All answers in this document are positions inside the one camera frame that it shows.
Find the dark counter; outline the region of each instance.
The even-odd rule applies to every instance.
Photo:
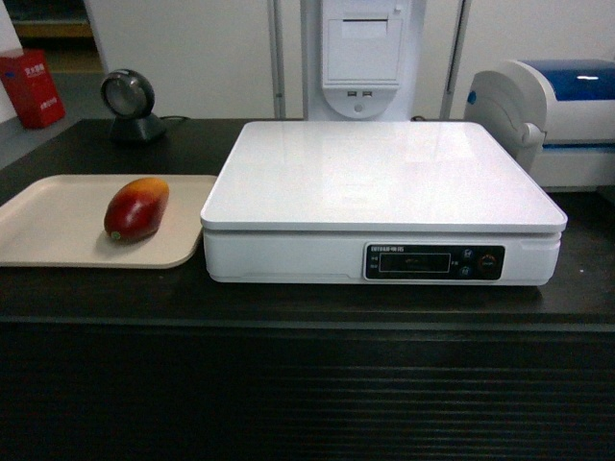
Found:
[[[78,123],[0,171],[0,204],[56,174],[217,174],[246,120],[170,120],[145,147],[116,147],[108,120]],[[3,321],[285,328],[612,331],[615,207],[553,194],[568,214],[552,280],[540,287],[222,284],[202,244],[168,270],[1,268]]]
[[[0,204],[57,174],[217,174],[246,121],[168,120],[143,148],[109,123],[0,171]],[[553,198],[540,287],[222,284],[202,245],[166,270],[0,268],[0,458],[615,459],[615,209]]]

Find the beige tray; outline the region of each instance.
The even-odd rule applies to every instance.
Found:
[[[169,201],[153,236],[118,244],[103,229],[107,206],[126,183],[156,176]],[[0,207],[0,266],[163,269],[189,259],[214,176],[60,175],[30,185]]]

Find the shelf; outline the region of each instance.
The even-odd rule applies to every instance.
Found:
[[[13,23],[19,38],[91,38],[89,24],[62,23],[53,21]]]

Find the mango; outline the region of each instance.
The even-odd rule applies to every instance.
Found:
[[[169,199],[169,185],[160,178],[129,182],[111,199],[105,232],[116,241],[141,240],[155,233]]]

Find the blue printer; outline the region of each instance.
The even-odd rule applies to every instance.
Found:
[[[476,74],[464,118],[545,188],[615,184],[615,61],[504,61]]]

